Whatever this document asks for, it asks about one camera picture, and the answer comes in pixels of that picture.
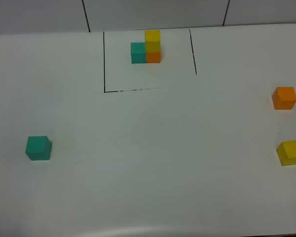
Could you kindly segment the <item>orange template block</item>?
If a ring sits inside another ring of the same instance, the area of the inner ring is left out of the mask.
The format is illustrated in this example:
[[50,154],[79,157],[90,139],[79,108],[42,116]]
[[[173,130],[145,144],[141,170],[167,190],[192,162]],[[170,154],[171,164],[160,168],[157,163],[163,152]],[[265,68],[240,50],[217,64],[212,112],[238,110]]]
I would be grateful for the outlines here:
[[146,63],[160,63],[161,53],[160,52],[147,52]]

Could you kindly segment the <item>teal template block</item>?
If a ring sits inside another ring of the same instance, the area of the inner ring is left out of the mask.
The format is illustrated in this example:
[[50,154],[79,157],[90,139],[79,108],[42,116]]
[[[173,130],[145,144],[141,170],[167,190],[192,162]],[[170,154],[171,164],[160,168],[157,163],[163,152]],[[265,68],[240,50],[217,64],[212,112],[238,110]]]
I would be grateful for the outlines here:
[[131,43],[131,63],[132,64],[146,63],[146,45],[144,42]]

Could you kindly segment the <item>yellow template block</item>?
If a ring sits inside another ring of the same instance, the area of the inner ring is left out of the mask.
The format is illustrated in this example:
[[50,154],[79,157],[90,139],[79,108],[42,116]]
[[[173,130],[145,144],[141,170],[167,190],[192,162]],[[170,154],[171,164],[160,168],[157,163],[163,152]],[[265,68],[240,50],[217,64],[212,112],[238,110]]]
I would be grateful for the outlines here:
[[155,53],[160,52],[161,36],[159,30],[145,31],[145,45],[146,52]]

